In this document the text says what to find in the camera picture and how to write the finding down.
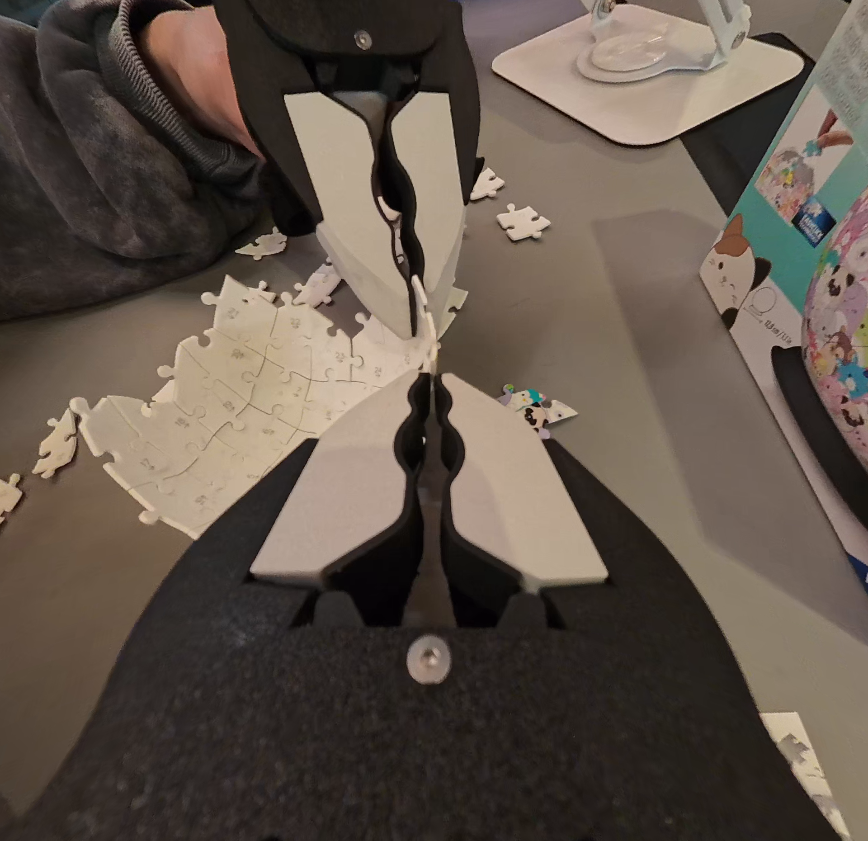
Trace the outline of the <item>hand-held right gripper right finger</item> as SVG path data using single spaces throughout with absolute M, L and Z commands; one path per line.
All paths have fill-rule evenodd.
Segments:
M 608 570 L 544 446 L 526 421 L 454 374 L 436 379 L 446 536 L 460 552 L 491 562 L 505 590 L 600 584 Z

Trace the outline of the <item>colourful printed puzzle piece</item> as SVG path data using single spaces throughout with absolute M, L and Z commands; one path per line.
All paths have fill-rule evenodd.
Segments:
M 550 426 L 578 415 L 569 405 L 556 399 L 548 399 L 536 389 L 516 390 L 511 384 L 503 387 L 503 394 L 496 401 L 519 415 L 540 438 L 550 438 Z

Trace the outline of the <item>puzzle instruction leaflet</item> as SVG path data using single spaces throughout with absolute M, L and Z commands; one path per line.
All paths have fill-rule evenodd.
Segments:
M 841 810 L 837 805 L 826 779 L 807 729 L 796 712 L 761 713 L 773 742 L 804 791 L 824 815 L 827 822 L 843 840 L 851 840 Z

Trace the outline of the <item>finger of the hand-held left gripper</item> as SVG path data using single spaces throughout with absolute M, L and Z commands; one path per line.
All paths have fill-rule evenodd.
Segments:
M 316 227 L 341 278 L 398 338 L 415 334 L 414 302 L 374 195 L 375 151 L 363 114 L 320 92 L 285 94 L 288 118 L 320 206 Z
M 390 141 L 399 190 L 399 239 L 429 307 L 446 307 L 465 225 L 465 204 L 446 93 L 418 92 L 392 117 Z

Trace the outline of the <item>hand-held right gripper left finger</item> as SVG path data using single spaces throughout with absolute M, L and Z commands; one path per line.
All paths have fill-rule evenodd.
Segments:
M 430 374 L 409 371 L 321 434 L 251 566 L 321 588 L 410 514 L 424 457 Z

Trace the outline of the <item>colourful puzzle ball box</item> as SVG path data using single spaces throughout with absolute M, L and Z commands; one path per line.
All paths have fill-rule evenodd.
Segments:
M 866 47 L 852 0 L 700 267 L 863 588 Z

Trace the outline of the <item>partly built white puzzle ball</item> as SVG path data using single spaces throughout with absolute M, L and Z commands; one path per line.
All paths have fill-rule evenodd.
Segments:
M 417 336 L 402 340 L 359 314 L 355 336 L 319 307 L 293 305 L 261 282 L 226 276 L 203 293 L 211 328 L 176 348 L 149 401 L 71 400 L 81 438 L 141 506 L 139 519 L 196 539 L 305 442 L 409 370 L 429 369 L 438 334 L 425 299 Z

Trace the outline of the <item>person's left forearm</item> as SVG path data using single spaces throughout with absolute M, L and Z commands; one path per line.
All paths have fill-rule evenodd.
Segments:
M 264 162 L 189 124 L 137 48 L 189 9 L 59 0 L 36 26 L 2 17 L 2 322 L 185 278 L 262 217 Z

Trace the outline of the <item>white stand with base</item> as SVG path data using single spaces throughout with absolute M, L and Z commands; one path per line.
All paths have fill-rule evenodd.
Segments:
M 731 111 L 795 79 L 797 53 L 748 38 L 726 62 L 705 72 L 670 68 L 651 78 L 629 73 L 604 80 L 596 67 L 590 16 L 554 28 L 496 56 L 493 72 L 622 146 L 652 146 Z

